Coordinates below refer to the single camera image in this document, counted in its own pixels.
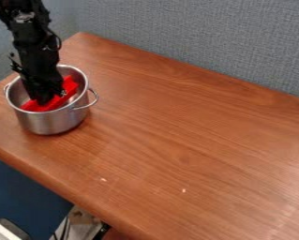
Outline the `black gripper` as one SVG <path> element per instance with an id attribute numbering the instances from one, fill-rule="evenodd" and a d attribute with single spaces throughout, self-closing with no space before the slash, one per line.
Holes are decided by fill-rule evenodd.
<path id="1" fill-rule="evenodd" d="M 13 70 L 20 74 L 29 98 L 45 105 L 55 96 L 67 94 L 63 77 L 57 71 L 60 61 L 60 43 L 56 38 L 43 38 L 33 42 L 15 40 L 13 48 L 20 62 L 12 62 Z"/>

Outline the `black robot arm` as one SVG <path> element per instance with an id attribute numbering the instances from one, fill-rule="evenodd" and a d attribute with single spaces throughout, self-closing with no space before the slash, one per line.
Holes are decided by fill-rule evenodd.
<path id="1" fill-rule="evenodd" d="M 12 34 L 19 60 L 9 55 L 11 68 L 19 73 L 27 93 L 39 105 L 65 95 L 57 71 L 61 39 L 49 29 L 49 11 L 41 0 L 0 0 L 0 21 Z"/>

